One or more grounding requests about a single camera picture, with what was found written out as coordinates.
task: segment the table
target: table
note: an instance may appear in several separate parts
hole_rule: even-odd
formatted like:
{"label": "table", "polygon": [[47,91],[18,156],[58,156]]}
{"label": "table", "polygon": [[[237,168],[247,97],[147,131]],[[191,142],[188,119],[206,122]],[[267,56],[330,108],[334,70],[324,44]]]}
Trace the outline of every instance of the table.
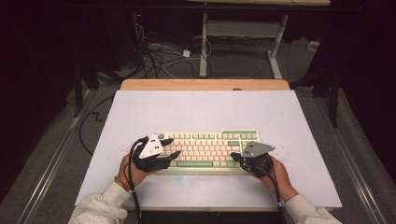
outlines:
{"label": "table", "polygon": [[[225,3],[225,4],[254,4],[254,5],[282,5],[282,6],[328,6],[330,0],[189,0],[193,2]],[[281,22],[252,22],[252,21],[209,21],[207,13],[204,13],[202,32],[202,53],[200,61],[200,77],[206,77],[207,66],[207,36],[208,35],[231,35],[231,36],[253,36],[274,37],[275,44],[272,50],[267,51],[274,78],[282,78],[279,66],[276,62],[276,54],[282,40],[283,32],[289,15],[283,15]]]}
{"label": "table", "polygon": [[[234,88],[243,91],[229,91]],[[218,105],[219,101],[230,107],[202,106]],[[231,127],[257,128],[261,142],[276,146],[270,154],[285,163],[294,187],[314,205],[342,206],[294,91],[284,80],[234,79],[125,80],[114,98],[76,203],[106,188],[123,155],[143,134]],[[150,175],[136,192],[143,211],[277,209],[274,194],[251,175]],[[133,210],[132,199],[124,207]]]}

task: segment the beige keyboard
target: beige keyboard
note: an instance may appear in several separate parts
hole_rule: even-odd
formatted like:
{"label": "beige keyboard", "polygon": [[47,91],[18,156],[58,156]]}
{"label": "beige keyboard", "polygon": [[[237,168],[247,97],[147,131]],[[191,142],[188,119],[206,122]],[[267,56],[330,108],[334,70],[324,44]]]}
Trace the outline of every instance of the beige keyboard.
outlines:
{"label": "beige keyboard", "polygon": [[158,133],[160,140],[173,138],[161,156],[175,151],[181,153],[171,161],[167,174],[246,174],[232,152],[241,153],[250,141],[259,142],[259,134],[252,130],[229,130],[220,133]]}

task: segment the white cord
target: white cord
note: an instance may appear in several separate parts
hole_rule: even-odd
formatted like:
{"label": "white cord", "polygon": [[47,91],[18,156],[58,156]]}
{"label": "white cord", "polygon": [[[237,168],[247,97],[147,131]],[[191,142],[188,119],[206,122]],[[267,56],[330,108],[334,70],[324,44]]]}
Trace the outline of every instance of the white cord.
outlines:
{"label": "white cord", "polygon": [[195,38],[193,38],[193,39],[190,41],[190,43],[192,43],[192,41],[194,41],[194,40],[196,40],[196,39],[199,39],[199,38],[205,40],[205,41],[209,44],[209,53],[206,55],[206,58],[207,58],[207,56],[209,56],[210,53],[212,52],[212,45],[210,44],[209,40],[207,40],[206,38],[203,38],[202,36],[198,35],[198,36],[196,36]]}
{"label": "white cord", "polygon": [[166,72],[169,76],[171,76],[172,78],[178,79],[178,77],[175,77],[175,76],[173,76],[172,74],[170,74],[170,73],[168,72],[168,70],[166,70],[162,65],[160,65],[160,64],[158,64],[158,63],[155,63],[155,65],[157,65],[157,66],[159,66],[161,69],[163,69],[163,71],[165,71],[165,72]]}
{"label": "white cord", "polygon": [[150,44],[150,45],[154,45],[154,46],[161,46],[162,48],[166,48],[166,49],[171,49],[172,51],[164,51],[165,53],[175,53],[178,55],[181,55],[181,53],[177,52],[175,49],[169,48],[165,45],[161,45],[161,44]]}

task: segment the human hand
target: human hand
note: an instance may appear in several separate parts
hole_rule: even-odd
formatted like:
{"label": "human hand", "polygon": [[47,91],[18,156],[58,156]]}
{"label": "human hand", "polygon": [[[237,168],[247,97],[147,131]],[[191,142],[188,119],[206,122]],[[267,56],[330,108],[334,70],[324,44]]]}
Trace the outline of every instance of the human hand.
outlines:
{"label": "human hand", "polygon": [[[298,192],[290,183],[288,171],[286,170],[285,165],[281,161],[275,159],[274,157],[271,156],[271,158],[274,163],[274,166],[273,166],[273,170],[270,172],[269,175],[271,175],[273,179],[275,179],[276,176],[276,181],[279,187],[280,198],[284,202],[287,202],[288,200],[296,196]],[[268,176],[264,176],[260,178],[260,181],[264,184],[265,187],[267,187],[273,193],[276,192],[275,186]]]}
{"label": "human hand", "polygon": [[[116,177],[115,182],[117,184],[119,184],[120,186],[122,186],[125,190],[129,190],[129,184],[128,184],[128,176],[129,176],[129,170],[128,170],[128,162],[129,162],[129,154],[125,155],[121,161],[120,164],[120,170],[119,173]],[[131,162],[131,171],[132,171],[132,182],[134,183],[134,186],[139,185],[140,183],[142,183],[142,181],[148,176],[151,175],[155,172],[144,172],[141,171],[139,169],[137,169],[137,167],[134,165],[133,162]]]}

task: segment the table leg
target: table leg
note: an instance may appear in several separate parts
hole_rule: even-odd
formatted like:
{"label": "table leg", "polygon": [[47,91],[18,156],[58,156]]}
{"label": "table leg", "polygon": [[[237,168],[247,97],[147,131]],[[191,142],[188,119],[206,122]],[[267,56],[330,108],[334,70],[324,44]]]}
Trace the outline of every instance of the table leg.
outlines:
{"label": "table leg", "polygon": [[207,38],[207,13],[204,13],[203,25],[202,25],[202,49],[201,49],[201,63],[199,66],[199,77],[206,77],[206,66],[207,66],[207,49],[206,49],[206,38]]}
{"label": "table leg", "polygon": [[274,48],[273,48],[273,50],[267,51],[268,60],[270,61],[271,68],[272,68],[273,74],[274,74],[274,78],[282,78],[282,76],[280,75],[279,66],[277,65],[277,62],[276,62],[276,53],[277,53],[277,50],[279,49],[280,41],[282,40],[282,35],[285,31],[286,22],[288,21],[288,17],[289,17],[289,15],[284,15],[282,17],[282,21],[279,24],[279,27],[276,32]]}

